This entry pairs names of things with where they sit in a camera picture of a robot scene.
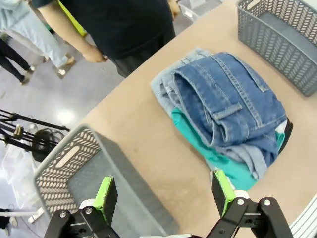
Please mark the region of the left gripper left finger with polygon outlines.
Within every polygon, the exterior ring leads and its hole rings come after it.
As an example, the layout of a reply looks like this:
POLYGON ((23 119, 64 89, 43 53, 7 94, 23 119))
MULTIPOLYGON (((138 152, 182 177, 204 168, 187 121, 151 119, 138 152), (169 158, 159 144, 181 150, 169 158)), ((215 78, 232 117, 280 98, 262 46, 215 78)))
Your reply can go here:
POLYGON ((93 205, 55 211, 44 238, 119 238, 111 226, 117 198, 114 177, 105 177, 93 205))

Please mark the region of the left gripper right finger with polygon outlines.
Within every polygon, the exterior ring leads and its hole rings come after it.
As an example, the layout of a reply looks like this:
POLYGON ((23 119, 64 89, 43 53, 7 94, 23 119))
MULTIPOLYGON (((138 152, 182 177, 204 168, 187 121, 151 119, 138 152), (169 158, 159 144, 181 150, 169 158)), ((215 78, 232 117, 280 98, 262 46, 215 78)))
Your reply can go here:
POLYGON ((251 229, 255 238, 292 238, 276 199, 254 202, 246 191, 234 190, 222 170, 211 172, 211 191, 220 219, 207 238, 235 238, 240 228, 251 229))

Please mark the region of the teal green shirt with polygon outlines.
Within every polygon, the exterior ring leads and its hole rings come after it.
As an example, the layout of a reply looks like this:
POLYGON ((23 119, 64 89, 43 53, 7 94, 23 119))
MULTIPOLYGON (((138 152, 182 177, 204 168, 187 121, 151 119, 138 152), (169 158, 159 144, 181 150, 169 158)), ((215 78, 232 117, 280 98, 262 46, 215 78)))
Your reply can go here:
POLYGON ((171 113, 177 130, 202 155, 209 168, 223 170, 233 186, 238 190, 251 189, 276 160, 279 150, 286 140, 288 118, 284 117, 269 131, 244 138, 242 126, 230 132, 232 139, 225 142, 222 137, 201 133, 180 109, 171 113))

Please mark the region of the dark blue denim jeans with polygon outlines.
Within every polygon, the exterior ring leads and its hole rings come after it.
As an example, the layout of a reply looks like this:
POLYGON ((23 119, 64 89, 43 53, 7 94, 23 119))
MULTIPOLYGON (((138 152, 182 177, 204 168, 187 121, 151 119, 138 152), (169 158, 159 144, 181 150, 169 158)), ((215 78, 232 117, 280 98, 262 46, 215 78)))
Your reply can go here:
POLYGON ((275 129, 286 111, 267 83, 245 62, 217 53, 173 73, 181 109, 208 147, 256 146, 267 165, 278 156, 275 129))

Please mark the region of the person's right hand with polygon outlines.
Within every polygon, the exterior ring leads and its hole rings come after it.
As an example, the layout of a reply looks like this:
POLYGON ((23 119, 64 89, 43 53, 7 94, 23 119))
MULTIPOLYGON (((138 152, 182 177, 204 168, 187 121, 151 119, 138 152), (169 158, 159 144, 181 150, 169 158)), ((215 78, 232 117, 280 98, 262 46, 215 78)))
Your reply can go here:
POLYGON ((107 56, 104 56, 95 46, 89 45, 83 52, 84 58, 93 63, 105 62, 108 60, 107 56))

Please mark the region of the person's left hand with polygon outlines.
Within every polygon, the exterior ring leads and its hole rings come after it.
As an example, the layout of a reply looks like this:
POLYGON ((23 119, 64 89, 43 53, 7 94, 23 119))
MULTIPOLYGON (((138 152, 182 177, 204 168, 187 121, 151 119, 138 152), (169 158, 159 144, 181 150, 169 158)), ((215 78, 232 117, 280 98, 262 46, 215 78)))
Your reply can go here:
POLYGON ((179 6, 176 0, 168 0, 168 4, 172 13, 173 19, 180 13, 179 6))

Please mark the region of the gray plastic basket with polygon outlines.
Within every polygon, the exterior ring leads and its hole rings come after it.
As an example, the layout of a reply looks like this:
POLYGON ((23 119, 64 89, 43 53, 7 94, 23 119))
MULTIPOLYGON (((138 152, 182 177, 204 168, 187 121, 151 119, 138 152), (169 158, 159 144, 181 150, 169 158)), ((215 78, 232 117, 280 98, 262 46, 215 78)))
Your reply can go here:
POLYGON ((168 236, 179 225, 120 147, 86 124, 71 131, 42 161, 34 186, 48 215, 77 211, 95 198, 104 177, 113 176, 118 199, 112 227, 121 238, 168 236))
POLYGON ((302 0, 239 0, 238 39, 304 96, 317 92, 317 9, 302 0))

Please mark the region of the white stand foot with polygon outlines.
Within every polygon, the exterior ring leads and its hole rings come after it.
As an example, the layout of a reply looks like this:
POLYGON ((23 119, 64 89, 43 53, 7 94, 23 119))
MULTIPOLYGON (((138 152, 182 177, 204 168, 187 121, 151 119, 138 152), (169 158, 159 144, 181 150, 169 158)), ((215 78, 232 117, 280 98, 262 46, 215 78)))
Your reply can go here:
POLYGON ((39 208, 37 211, 19 211, 19 212, 0 212, 1 217, 27 217, 28 223, 34 223, 44 214, 44 210, 39 208))

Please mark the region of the black tripod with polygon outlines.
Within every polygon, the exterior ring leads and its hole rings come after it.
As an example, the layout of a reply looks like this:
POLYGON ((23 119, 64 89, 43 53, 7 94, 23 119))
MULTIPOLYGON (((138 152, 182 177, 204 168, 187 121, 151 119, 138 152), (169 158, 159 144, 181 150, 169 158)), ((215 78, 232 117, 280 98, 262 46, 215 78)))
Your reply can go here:
POLYGON ((24 127, 17 124, 19 121, 29 122, 34 125, 41 125, 45 129, 54 129, 57 132, 70 132, 70 129, 65 126, 51 124, 0 109, 0 141, 2 141, 5 145, 13 145, 27 152, 47 155, 57 146, 58 143, 53 139, 46 139, 27 132, 24 127))

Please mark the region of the clear plastic storage bin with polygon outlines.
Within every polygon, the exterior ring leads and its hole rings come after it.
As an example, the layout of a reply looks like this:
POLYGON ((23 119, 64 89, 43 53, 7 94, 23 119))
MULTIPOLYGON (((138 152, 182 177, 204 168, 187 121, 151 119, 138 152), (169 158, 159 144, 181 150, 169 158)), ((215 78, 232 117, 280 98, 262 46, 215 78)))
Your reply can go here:
POLYGON ((36 164, 32 155, 10 145, 1 165, 4 177, 13 189, 18 207, 26 209, 36 204, 39 199, 33 185, 36 164))

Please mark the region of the person in black trousers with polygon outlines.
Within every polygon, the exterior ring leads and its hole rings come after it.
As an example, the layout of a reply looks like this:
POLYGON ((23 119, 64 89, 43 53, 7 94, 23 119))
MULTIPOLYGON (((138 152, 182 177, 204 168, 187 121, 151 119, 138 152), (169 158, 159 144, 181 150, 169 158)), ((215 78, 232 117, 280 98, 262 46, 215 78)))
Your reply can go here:
POLYGON ((17 78, 21 85, 27 84, 30 79, 22 75, 9 60, 17 63, 26 72, 35 71, 34 66, 30 65, 17 51, 0 38, 0 66, 17 78))

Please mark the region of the person in black t-shirt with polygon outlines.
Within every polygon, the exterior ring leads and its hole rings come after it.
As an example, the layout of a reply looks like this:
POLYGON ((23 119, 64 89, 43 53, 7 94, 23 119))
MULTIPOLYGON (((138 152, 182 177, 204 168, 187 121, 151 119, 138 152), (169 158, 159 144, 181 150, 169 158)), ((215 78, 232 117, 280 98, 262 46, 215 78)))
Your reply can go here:
MULTIPOLYGON (((32 0, 38 9, 58 0, 32 0)), ((128 77, 175 36, 168 0, 60 0, 83 37, 128 77)))

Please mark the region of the person in light blue fleece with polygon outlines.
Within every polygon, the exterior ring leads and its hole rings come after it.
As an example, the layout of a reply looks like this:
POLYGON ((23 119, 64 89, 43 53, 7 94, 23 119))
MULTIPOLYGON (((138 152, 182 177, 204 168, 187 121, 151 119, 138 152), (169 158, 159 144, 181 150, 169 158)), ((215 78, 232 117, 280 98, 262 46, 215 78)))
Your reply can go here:
POLYGON ((74 63, 25 0, 0 0, 0 31, 33 52, 49 58, 60 76, 74 63))

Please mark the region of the small clear plastic box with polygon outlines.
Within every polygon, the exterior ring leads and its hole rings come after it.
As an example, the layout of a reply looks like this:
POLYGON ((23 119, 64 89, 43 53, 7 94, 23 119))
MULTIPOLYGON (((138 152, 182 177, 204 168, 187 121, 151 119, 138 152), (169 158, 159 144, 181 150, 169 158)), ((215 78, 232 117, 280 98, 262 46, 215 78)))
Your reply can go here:
POLYGON ((191 20, 192 22, 197 21, 197 19, 199 18, 199 16, 192 11, 191 9, 187 8, 185 5, 181 4, 180 2, 178 2, 178 6, 182 12, 182 14, 187 17, 189 20, 191 20))

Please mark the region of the yellow-green board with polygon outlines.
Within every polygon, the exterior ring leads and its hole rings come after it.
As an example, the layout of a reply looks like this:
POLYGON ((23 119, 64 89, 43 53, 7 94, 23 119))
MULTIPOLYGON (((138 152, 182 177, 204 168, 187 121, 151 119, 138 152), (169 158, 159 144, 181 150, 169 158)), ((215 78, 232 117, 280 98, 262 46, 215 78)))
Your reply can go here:
POLYGON ((86 37, 87 31, 78 23, 78 21, 72 16, 72 14, 67 10, 60 0, 58 0, 58 3, 80 35, 86 37))

